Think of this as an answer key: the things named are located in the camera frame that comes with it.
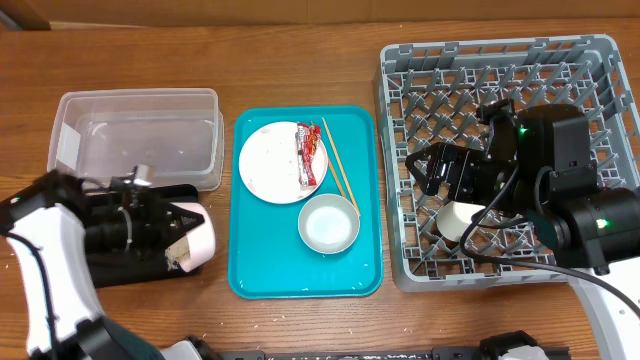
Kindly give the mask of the white cup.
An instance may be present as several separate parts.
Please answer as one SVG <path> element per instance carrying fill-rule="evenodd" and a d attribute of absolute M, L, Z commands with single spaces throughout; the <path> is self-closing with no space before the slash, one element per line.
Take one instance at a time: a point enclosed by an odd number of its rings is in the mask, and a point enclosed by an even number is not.
<path fill-rule="evenodd" d="M 482 205 L 450 201 L 438 211 L 436 227 L 445 239 L 458 243 L 472 217 L 483 209 Z"/>

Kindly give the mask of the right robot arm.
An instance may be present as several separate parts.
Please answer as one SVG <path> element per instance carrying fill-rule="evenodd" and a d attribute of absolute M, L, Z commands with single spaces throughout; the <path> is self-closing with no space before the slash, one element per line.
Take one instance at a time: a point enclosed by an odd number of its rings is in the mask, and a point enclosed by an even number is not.
<path fill-rule="evenodd" d="M 439 142 L 407 156 L 405 165 L 426 195 L 441 184 L 452 203 L 473 204 L 454 225 L 462 254 L 479 263 L 520 266 L 514 258 L 472 252 L 467 242 L 491 211 L 501 228 L 534 226 L 552 251 L 552 265 L 525 262 L 568 276 L 604 359 L 639 356 L 639 192 L 598 184 L 587 116 L 570 104 L 516 110 L 511 100 L 482 105 L 489 129 L 484 149 Z"/>

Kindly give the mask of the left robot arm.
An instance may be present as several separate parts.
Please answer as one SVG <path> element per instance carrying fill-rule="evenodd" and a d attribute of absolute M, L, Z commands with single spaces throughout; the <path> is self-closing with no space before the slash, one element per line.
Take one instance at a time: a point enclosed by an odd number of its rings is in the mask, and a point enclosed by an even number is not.
<path fill-rule="evenodd" d="M 215 253 L 197 189 L 154 187 L 139 165 L 104 186 L 53 170 L 1 203 L 18 258 L 32 359 L 213 359 L 195 336 L 159 349 L 110 319 L 97 291 L 186 276 Z"/>

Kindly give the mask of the pink bowl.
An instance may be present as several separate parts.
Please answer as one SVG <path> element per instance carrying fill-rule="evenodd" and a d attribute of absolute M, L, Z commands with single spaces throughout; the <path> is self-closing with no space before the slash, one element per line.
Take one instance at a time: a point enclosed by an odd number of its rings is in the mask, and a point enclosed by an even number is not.
<path fill-rule="evenodd" d="M 177 203 L 177 206 L 198 213 L 204 222 L 165 250 L 169 270 L 192 272 L 209 261 L 216 249 L 214 227 L 206 209 L 197 203 Z"/>

